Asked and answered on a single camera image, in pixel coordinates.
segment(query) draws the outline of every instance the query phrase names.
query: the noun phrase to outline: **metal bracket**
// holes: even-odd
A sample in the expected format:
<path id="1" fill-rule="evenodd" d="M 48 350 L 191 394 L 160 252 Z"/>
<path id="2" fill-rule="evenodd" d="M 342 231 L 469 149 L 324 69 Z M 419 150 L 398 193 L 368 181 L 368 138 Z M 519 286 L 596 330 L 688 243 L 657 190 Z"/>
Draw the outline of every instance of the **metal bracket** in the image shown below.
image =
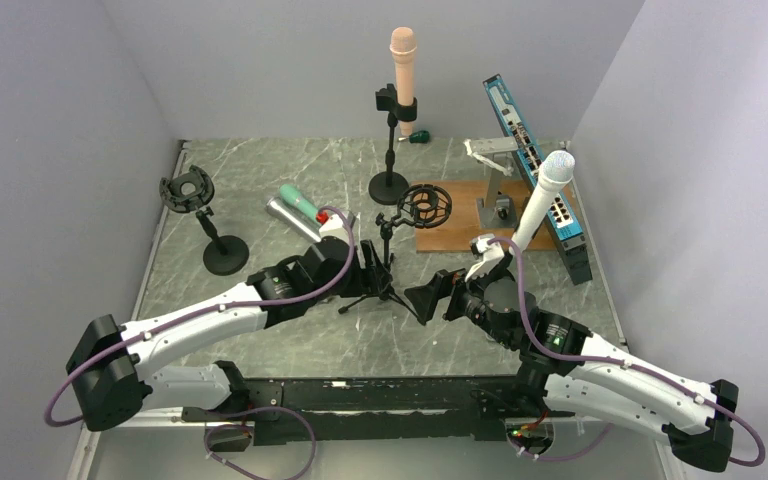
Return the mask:
<path id="1" fill-rule="evenodd" d="M 481 228 L 516 228 L 514 202 L 510 196 L 499 194 L 502 176 L 510 177 L 514 173 L 508 154 L 519 148 L 516 140 L 513 137 L 465 140 L 464 146 L 467 155 L 491 168 L 484 198 L 475 199 Z"/>
<path id="2" fill-rule="evenodd" d="M 249 402 L 251 408 L 281 406 L 284 401 L 284 389 L 278 382 L 257 382 L 249 385 Z M 260 412 L 251 416 L 251 420 L 259 422 L 274 422 L 278 420 L 280 412 Z M 181 412 L 181 421 L 184 422 L 233 422 L 235 418 L 227 418 L 216 413 L 208 412 L 200 408 L 184 407 Z"/>
<path id="3" fill-rule="evenodd" d="M 519 147 L 513 137 L 488 138 L 484 140 L 464 140 L 466 154 L 487 165 L 488 167 L 510 177 L 514 173 L 514 167 L 510 159 L 504 157 L 502 162 L 496 161 L 496 155 L 516 152 Z"/>

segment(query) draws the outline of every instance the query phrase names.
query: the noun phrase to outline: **black clamp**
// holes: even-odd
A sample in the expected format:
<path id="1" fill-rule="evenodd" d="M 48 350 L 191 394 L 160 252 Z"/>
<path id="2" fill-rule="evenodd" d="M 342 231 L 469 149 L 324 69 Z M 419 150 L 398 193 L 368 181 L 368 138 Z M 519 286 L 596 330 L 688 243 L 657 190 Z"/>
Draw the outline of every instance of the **black clamp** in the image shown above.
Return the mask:
<path id="1" fill-rule="evenodd" d="M 396 87 L 388 83 L 386 88 L 375 92 L 375 108 L 379 112 L 390 112 L 400 122 L 412 122 L 416 120 L 416 97 L 409 107 L 399 104 Z"/>
<path id="2" fill-rule="evenodd" d="M 160 179 L 160 199 L 175 213 L 194 212 L 213 200 L 216 189 L 213 180 L 201 168 L 191 165 L 190 171 L 173 179 Z"/>

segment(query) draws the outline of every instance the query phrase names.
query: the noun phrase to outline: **wooden board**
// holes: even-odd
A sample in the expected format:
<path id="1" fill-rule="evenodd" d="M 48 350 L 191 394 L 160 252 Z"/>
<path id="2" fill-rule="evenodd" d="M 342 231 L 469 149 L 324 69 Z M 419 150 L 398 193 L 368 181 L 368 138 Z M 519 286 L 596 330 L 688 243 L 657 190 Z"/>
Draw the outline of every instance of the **wooden board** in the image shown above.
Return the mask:
<path id="1" fill-rule="evenodd" d="M 494 233 L 510 237 L 512 228 L 490 229 L 481 228 L 478 221 L 476 198 L 484 197 L 487 190 L 487 180 L 466 181 L 431 181 L 414 182 L 431 183 L 443 188 L 452 196 L 452 216 L 443 225 L 436 228 L 416 230 L 417 252 L 468 252 L 469 241 L 483 233 Z M 522 215 L 522 206 L 528 198 L 528 188 L 522 180 L 502 181 L 501 192 L 513 198 L 517 209 L 517 218 Z M 572 209 L 581 221 L 578 201 L 572 195 L 572 188 L 567 185 L 564 194 L 571 203 Z M 555 244 L 549 236 L 546 226 L 541 224 L 537 236 L 528 244 L 528 250 L 555 250 Z"/>

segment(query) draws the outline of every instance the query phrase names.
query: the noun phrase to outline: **green screwdriver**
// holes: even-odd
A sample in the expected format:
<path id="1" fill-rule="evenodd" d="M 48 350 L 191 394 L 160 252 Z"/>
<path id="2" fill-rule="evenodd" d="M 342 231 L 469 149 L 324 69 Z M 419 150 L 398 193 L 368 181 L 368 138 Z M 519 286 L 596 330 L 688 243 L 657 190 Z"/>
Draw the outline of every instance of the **green screwdriver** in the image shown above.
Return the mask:
<path id="1" fill-rule="evenodd" d="M 418 132 L 411 133 L 409 137 L 399 138 L 400 142 L 404 142 L 405 140 L 410 143 L 428 143 L 428 141 L 431 140 L 431 134 L 428 133 L 428 130 L 420 130 Z"/>

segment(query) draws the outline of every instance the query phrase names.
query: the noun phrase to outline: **microphone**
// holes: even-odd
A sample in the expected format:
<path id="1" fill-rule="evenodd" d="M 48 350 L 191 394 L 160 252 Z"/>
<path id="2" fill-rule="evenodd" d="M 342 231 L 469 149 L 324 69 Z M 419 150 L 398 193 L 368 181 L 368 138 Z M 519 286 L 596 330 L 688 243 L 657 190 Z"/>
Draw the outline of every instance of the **microphone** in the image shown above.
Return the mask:
<path id="1" fill-rule="evenodd" d="M 513 241 L 522 251 L 531 242 L 540 222 L 546 218 L 555 196 L 572 180 L 575 158 L 563 150 L 555 150 L 546 157 L 537 173 L 537 186 L 522 212 L 519 227 L 514 232 Z"/>
<path id="2" fill-rule="evenodd" d="M 300 192 L 295 185 L 285 183 L 284 185 L 281 185 L 281 188 L 278 189 L 278 193 L 281 194 L 281 198 L 287 202 L 287 205 L 295 207 L 296 210 L 302 212 L 304 216 L 316 222 L 317 224 L 324 222 L 325 219 L 328 218 L 327 215 L 317 218 L 319 209 L 316 208 L 316 205 L 310 203 L 310 200 L 305 198 L 305 196 L 302 195 L 302 192 Z"/>
<path id="3" fill-rule="evenodd" d="M 273 217 L 286 223 L 296 233 L 302 236 L 310 243 L 317 243 L 322 240 L 319 233 L 316 232 L 302 217 L 296 215 L 293 210 L 287 206 L 280 198 L 272 197 L 266 202 L 266 212 Z"/>
<path id="4" fill-rule="evenodd" d="M 390 37 L 390 52 L 396 63 L 396 92 L 399 105 L 413 105 L 413 59 L 416 56 L 416 37 L 408 27 L 393 30 Z M 399 122 L 402 136 L 413 133 L 413 122 Z"/>

